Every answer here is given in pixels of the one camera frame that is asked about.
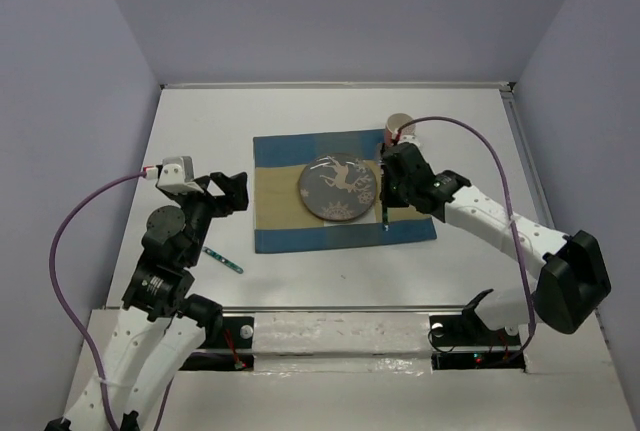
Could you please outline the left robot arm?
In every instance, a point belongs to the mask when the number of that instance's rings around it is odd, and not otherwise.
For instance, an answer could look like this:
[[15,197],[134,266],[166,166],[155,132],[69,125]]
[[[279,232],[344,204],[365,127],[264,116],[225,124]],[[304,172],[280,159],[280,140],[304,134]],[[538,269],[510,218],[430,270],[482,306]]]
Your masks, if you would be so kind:
[[[122,297],[104,350],[72,310],[56,269],[62,235],[93,199],[128,181],[146,179],[170,201],[149,216],[143,251]],[[77,401],[47,423],[49,430],[140,430],[155,405],[164,407],[177,371],[200,345],[215,343],[224,326],[223,308],[190,291],[190,270],[199,261],[210,224],[249,206],[247,175],[221,172],[194,177],[184,159],[166,160],[125,175],[78,203],[52,239],[49,279],[59,304],[82,335],[95,371]]]

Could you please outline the fork with green handle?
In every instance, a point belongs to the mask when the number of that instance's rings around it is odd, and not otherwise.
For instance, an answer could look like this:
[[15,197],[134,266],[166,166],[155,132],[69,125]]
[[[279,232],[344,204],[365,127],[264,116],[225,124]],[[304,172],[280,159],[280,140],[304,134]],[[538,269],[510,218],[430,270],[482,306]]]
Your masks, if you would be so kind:
[[216,251],[212,250],[211,248],[204,247],[202,249],[202,252],[204,254],[206,254],[207,256],[211,257],[212,259],[216,260],[217,262],[223,264],[227,268],[233,270],[235,273],[237,273],[237,274],[243,274],[244,273],[244,269],[241,266],[237,265],[236,263],[234,263],[233,261],[229,260],[228,258],[222,256],[221,254],[217,253]]

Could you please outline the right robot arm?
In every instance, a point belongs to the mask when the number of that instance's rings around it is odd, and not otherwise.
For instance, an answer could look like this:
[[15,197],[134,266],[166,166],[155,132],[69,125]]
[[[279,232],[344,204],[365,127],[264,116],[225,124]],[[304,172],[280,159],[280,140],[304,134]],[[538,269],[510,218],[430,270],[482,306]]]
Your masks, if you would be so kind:
[[463,308],[460,330],[468,341],[482,343],[497,330],[539,322],[570,335],[610,294],[602,252],[591,234],[568,235],[509,212],[467,178],[450,170],[434,173],[408,142],[384,149],[381,167],[386,207],[412,207],[479,238],[523,268],[524,289],[487,289]]

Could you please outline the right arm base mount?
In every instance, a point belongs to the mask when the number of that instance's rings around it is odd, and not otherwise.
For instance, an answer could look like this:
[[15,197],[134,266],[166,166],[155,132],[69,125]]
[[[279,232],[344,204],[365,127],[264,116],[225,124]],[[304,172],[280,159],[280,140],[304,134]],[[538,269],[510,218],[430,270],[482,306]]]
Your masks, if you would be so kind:
[[526,370],[519,333],[512,336],[505,328],[490,330],[475,313],[491,292],[479,293],[458,314],[429,317],[427,338],[434,371]]

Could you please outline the blue beige placemat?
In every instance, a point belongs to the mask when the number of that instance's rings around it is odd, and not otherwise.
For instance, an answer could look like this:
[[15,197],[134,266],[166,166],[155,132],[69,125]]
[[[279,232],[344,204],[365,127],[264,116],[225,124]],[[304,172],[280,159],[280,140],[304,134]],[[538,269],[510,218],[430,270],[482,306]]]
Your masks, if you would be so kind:
[[[379,200],[381,129],[256,137],[254,145],[255,251],[261,254],[324,251],[431,241],[433,220],[415,209],[388,211],[383,224]],[[314,206],[310,185],[300,183],[307,165],[320,160],[316,183],[325,186],[337,171],[359,191],[329,187]]]

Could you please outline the pink cup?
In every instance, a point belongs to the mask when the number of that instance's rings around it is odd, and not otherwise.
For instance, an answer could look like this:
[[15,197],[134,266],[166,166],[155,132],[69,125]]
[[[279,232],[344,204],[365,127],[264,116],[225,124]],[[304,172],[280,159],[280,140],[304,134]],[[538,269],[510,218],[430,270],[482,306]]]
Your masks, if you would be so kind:
[[395,113],[389,116],[384,127],[384,143],[391,145],[397,137],[398,129],[412,120],[413,117],[406,113]]

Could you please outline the grey patterned plate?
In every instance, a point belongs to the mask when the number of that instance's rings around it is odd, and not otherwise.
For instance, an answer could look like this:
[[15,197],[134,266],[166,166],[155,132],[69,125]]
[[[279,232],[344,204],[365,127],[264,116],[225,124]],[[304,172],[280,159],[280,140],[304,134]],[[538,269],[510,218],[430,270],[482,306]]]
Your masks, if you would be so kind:
[[305,208],[329,222],[361,218],[374,205],[378,191],[376,174],[362,158],[335,153],[310,162],[298,179]]

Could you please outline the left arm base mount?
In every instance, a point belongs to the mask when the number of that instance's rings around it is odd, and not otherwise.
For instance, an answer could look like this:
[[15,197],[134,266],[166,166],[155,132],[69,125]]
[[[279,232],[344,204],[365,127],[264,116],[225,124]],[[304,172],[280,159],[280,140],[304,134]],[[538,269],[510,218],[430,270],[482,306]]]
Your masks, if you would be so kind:
[[222,329],[216,335],[207,335],[180,371],[251,371],[255,360],[252,350],[254,327],[253,316],[226,316]]

